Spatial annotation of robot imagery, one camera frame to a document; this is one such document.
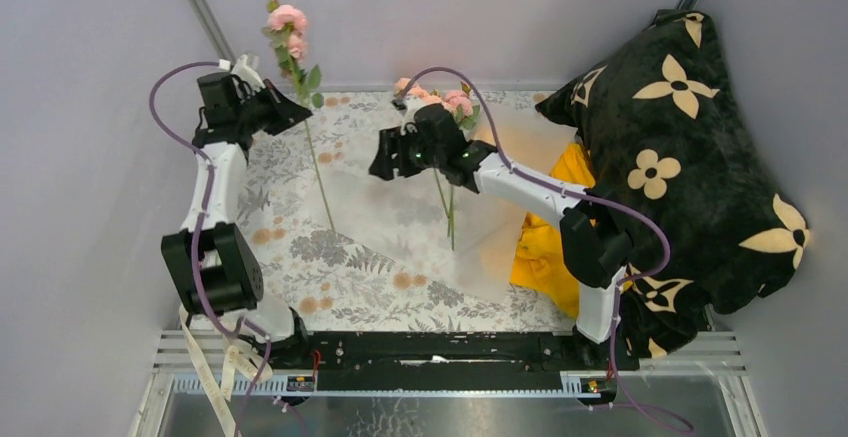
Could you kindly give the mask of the pink fake flower stem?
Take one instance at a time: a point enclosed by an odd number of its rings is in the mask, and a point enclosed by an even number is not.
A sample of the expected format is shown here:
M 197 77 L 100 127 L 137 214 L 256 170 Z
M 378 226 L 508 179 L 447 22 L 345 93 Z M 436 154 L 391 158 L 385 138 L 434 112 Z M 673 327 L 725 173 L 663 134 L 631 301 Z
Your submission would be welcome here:
M 300 105 L 311 111 L 320 109 L 324 104 L 324 96 L 318 91 L 322 83 L 321 68 L 319 65 L 309 68 L 305 63 L 309 50 L 306 14 L 279 0 L 268 0 L 266 9 L 268 16 L 262 33 L 274 51 L 281 75 L 290 82 Z
M 453 129 L 448 131 L 447 167 L 444 176 L 449 184 L 447 191 L 447 237 L 450 249 L 456 249 L 456 185 L 462 185 L 464 171 L 458 165 L 460 153 L 468 149 L 467 132 L 473 130 L 479 117 L 479 107 L 472 101 L 472 88 L 467 82 L 460 81 L 460 89 L 449 91 L 443 96 L 443 107 L 450 113 Z
M 394 97 L 399 108 L 405 106 L 407 97 L 417 98 L 422 104 L 413 118 L 415 131 L 412 131 L 411 124 L 407 124 L 405 133 L 412 133 L 414 137 L 411 143 L 414 147 L 411 150 L 411 159 L 414 163 L 419 167 L 425 166 L 433 169 L 437 191 L 446 217 L 448 190 L 445 190 L 437 176 L 438 164 L 443 164 L 445 161 L 443 150 L 446 145 L 446 137 L 436 127 L 439 122 L 445 121 L 446 115 L 450 113 L 443 107 L 443 98 L 438 95 L 437 91 L 427 91 L 410 78 L 401 78 L 395 83 Z

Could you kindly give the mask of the white wrapping paper sheet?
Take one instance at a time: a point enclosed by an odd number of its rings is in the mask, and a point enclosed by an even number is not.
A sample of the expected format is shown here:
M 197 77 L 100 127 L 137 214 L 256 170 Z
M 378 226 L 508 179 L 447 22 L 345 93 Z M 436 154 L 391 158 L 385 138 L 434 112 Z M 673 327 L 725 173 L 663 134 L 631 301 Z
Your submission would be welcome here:
M 301 206 L 315 224 L 457 291 L 491 301 L 505 296 L 523 209 L 450 189 L 431 169 L 392 181 L 369 175 L 379 131 L 402 122 L 386 103 L 338 108 L 322 118 L 316 135 L 329 141 L 317 150 L 333 158 L 322 164 L 322 182 Z

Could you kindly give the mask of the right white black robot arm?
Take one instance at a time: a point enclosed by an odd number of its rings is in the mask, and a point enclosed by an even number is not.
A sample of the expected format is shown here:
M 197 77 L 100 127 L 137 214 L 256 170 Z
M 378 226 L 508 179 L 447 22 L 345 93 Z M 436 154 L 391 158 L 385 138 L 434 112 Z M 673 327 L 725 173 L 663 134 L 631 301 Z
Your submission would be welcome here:
M 378 134 L 369 173 L 384 181 L 435 169 L 456 187 L 516 204 L 558 229 L 567 270 L 579 288 L 575 359 L 597 369 L 613 355 L 616 291 L 633 248 L 613 202 L 511 160 L 496 146 L 469 140 L 453 117 L 432 104 L 412 121 Z

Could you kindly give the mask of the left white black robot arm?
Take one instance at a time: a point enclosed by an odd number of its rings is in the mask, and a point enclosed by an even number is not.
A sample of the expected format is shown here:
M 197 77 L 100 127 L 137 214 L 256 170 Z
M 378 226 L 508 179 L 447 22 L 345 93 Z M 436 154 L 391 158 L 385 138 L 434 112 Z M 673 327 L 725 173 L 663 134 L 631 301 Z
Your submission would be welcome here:
M 262 269 L 237 213 L 254 135 L 278 135 L 311 112 L 242 65 L 201 76 L 197 84 L 199 126 L 191 139 L 176 139 L 197 159 L 192 202 L 179 231 L 160 245 L 184 319 L 207 317 L 272 365 L 299 367 L 311 351 L 305 324 L 293 308 L 265 297 Z

